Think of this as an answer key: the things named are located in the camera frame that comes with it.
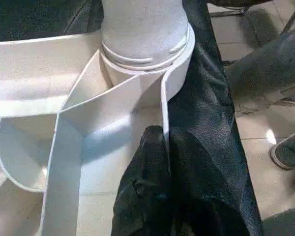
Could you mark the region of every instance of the black fabric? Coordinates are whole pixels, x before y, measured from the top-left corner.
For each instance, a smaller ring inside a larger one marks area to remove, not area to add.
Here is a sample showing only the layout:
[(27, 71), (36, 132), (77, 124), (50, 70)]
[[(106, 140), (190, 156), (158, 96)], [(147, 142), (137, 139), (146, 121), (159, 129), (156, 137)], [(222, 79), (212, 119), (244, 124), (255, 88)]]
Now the black fabric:
[(0, 0), (0, 41), (100, 29), (100, 0)]
[(177, 226), (196, 236), (249, 235), (225, 177), (194, 135), (171, 130), (170, 161)]
[(186, 81), (169, 101), (170, 126), (199, 140), (225, 178), (250, 235), (261, 235), (260, 214), (206, 3), (183, 0), (183, 5), (196, 45)]
[(216, 6), (225, 7), (250, 7), (267, 1), (271, 0), (207, 0), (207, 2)]

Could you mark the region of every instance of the floor tile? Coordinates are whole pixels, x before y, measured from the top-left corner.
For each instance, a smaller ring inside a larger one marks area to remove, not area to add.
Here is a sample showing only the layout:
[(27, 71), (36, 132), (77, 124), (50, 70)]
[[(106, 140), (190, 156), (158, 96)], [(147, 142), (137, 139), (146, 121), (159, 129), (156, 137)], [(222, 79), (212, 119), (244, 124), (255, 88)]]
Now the floor tile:
[(283, 24), (286, 25), (295, 12), (295, 0), (274, 0), (273, 3)]
[(270, 159), (267, 139), (242, 141), (262, 219), (295, 208), (295, 171), (284, 171)]
[(80, 195), (77, 236), (110, 236), (115, 194)]
[(241, 139), (288, 137), (295, 132), (295, 106), (272, 105), (236, 121)]
[(216, 6), (216, 5), (213, 5), (213, 4), (211, 4), (211, 3), (208, 3), (208, 4), (207, 4), (207, 8), (208, 8), (209, 13), (213, 13), (213, 12), (222, 12), (222, 11), (230, 11), (230, 10), (227, 9), (227, 8), (220, 7), (220, 6)]
[(245, 43), (218, 44), (222, 60), (238, 60), (255, 51)]
[(227, 16), (211, 18), (216, 42), (246, 43), (249, 47), (259, 48), (255, 33), (246, 17)]
[(284, 27), (272, 1), (251, 7), (245, 16), (250, 20), (261, 46), (276, 39)]

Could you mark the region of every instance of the white pipe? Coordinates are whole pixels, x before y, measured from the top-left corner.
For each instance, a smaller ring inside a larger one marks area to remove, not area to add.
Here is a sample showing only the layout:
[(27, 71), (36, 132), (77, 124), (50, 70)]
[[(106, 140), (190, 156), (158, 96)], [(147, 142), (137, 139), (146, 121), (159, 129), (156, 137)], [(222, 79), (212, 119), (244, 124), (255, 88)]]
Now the white pipe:
[(171, 64), (188, 41), (181, 0), (103, 0), (102, 40), (116, 64), (153, 70)]

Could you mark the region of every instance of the white divider wall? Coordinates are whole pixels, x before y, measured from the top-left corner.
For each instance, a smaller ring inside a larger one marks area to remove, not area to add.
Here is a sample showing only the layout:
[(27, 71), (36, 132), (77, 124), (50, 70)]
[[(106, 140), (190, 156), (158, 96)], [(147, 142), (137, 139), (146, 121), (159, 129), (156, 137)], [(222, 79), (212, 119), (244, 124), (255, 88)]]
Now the white divider wall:
[(73, 236), (78, 215), (83, 136), (59, 117), (53, 142), (42, 212), (42, 236)]
[(104, 62), (101, 59), (100, 51), (98, 50), (86, 64), (62, 109), (70, 108), (94, 98), (112, 86)]
[(45, 190), (56, 115), (0, 119), (0, 162), (19, 187)]

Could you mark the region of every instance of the chair leg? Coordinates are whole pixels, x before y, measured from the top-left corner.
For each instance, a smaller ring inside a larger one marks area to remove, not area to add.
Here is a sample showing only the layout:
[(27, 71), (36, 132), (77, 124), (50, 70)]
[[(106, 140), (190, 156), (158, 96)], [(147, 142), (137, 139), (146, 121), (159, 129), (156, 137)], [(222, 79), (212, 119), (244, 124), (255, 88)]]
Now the chair leg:
[(295, 23), (295, 12), (293, 13), (291, 18), (289, 19), (289, 21), (285, 25), (285, 27), (282, 30), (281, 34), (284, 34), (284, 33), (288, 32), (291, 29), (291, 27), (293, 26), (294, 23)]
[(223, 16), (240, 16), (245, 14), (245, 12), (249, 9), (249, 7), (234, 9), (232, 11), (221, 11), (221, 12), (212, 12), (210, 13), (210, 17), (223, 17)]

